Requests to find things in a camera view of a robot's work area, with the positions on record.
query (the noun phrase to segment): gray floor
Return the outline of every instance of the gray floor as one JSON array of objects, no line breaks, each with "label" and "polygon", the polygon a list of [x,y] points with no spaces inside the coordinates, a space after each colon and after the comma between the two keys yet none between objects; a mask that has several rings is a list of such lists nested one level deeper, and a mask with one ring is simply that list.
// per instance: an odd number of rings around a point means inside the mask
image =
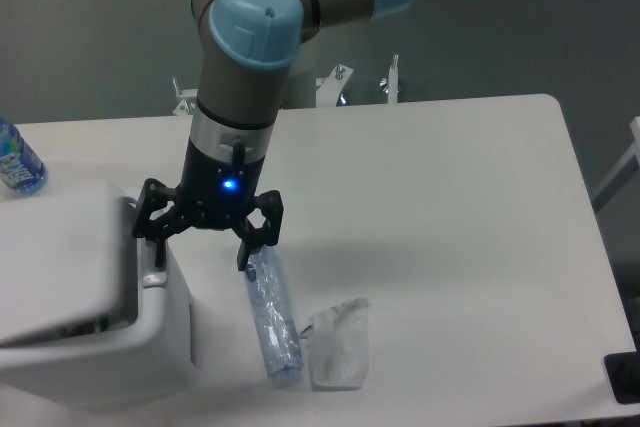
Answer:
[{"label": "gray floor", "polygon": [[[416,0],[396,17],[324,32],[318,74],[345,63],[356,69],[353,102],[381,102],[376,84],[399,53],[405,101],[551,94],[591,190],[640,115],[638,5]],[[167,115],[171,77],[197,85],[187,0],[0,0],[0,9],[0,113],[15,122]],[[636,177],[599,221],[615,272],[640,295]]]}]

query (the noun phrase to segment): bottle label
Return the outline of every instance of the bottle label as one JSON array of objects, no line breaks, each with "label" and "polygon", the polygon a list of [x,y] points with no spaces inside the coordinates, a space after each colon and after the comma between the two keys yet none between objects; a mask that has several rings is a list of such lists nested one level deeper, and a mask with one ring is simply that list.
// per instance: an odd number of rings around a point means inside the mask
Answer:
[{"label": "bottle label", "polygon": [[12,139],[0,157],[0,178],[14,190],[26,189],[42,178],[42,161],[22,138]]}]

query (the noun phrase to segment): white plastic bag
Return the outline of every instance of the white plastic bag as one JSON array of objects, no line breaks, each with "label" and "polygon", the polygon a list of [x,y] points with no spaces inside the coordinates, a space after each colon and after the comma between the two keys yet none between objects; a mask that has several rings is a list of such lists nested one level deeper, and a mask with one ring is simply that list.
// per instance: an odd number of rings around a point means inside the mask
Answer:
[{"label": "white plastic bag", "polygon": [[343,302],[318,312],[309,336],[313,390],[358,390],[369,370],[369,301]]}]

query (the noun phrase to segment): metal stand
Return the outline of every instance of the metal stand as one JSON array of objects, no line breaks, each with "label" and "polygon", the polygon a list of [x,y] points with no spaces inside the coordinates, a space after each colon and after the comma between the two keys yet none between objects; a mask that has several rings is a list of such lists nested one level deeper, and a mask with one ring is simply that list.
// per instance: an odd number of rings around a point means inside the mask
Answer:
[{"label": "metal stand", "polygon": [[631,130],[635,137],[634,143],[596,186],[596,192],[591,200],[595,213],[598,213],[638,171],[640,164],[640,117],[636,117],[631,122]]}]

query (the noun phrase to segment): water bottle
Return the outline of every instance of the water bottle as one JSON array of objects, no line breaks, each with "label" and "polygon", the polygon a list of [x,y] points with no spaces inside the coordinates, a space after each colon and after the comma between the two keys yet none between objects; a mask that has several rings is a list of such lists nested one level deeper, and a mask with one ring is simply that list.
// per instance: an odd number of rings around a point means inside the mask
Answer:
[{"label": "water bottle", "polygon": [[0,117],[0,179],[14,192],[32,194],[47,181],[47,169],[15,125]]},{"label": "water bottle", "polygon": [[245,284],[269,379],[277,387],[297,382],[304,364],[273,249],[265,246],[249,258]]}]

